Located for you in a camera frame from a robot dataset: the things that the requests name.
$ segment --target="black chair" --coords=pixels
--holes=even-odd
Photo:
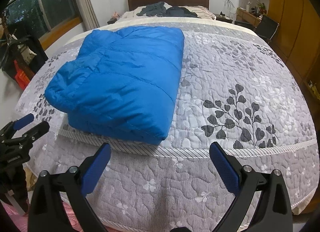
[[[255,31],[255,33],[267,43],[270,42],[279,27],[279,23],[266,15],[263,15],[261,22],[256,28],[254,28],[252,24],[243,21],[235,21],[235,25]]]

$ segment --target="metal bolt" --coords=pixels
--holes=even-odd
[[[246,172],[252,171],[252,168],[251,168],[249,165],[243,166],[243,169],[244,169],[244,171],[246,171]]]
[[[78,170],[78,167],[77,167],[77,166],[72,166],[72,167],[69,168],[69,172],[70,172],[70,173],[76,173],[77,170]]]
[[[280,176],[280,175],[281,175],[281,171],[279,171],[278,169],[275,169],[273,172],[274,172],[277,176]]]
[[[48,172],[46,170],[43,170],[40,172],[41,177],[45,177],[45,176],[47,176],[47,174],[48,174]]]

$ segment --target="blue down jacket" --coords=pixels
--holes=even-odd
[[[172,122],[183,48],[177,28],[94,30],[45,97],[76,129],[159,145]]]

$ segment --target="window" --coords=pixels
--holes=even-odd
[[[8,24],[24,21],[44,49],[81,22],[74,0],[10,0],[7,8]]]

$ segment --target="bed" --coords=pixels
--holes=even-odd
[[[134,10],[146,4],[129,6]],[[256,171],[281,170],[291,208],[300,213],[319,182],[316,132],[298,85],[274,51],[249,29],[209,19],[150,17],[101,29],[131,25],[177,27],[185,36],[168,137],[154,146],[82,132],[47,102],[49,81],[66,61],[76,58],[88,31],[47,61],[15,108],[16,118],[33,113],[34,125],[43,120],[50,124],[49,133],[30,151],[30,170],[35,175],[43,169],[64,172],[108,142],[112,158],[87,196],[106,226],[119,231],[160,232],[179,226],[212,231],[234,198],[209,158],[210,144],[218,141],[227,154]],[[241,229],[248,226],[258,196]]]
[[[209,0],[128,0],[129,11],[125,12],[118,22],[124,20],[147,18],[147,16],[137,15],[148,4],[163,1],[166,9],[172,6],[184,7],[190,12],[194,12],[199,18],[216,19],[216,16],[209,11]]]

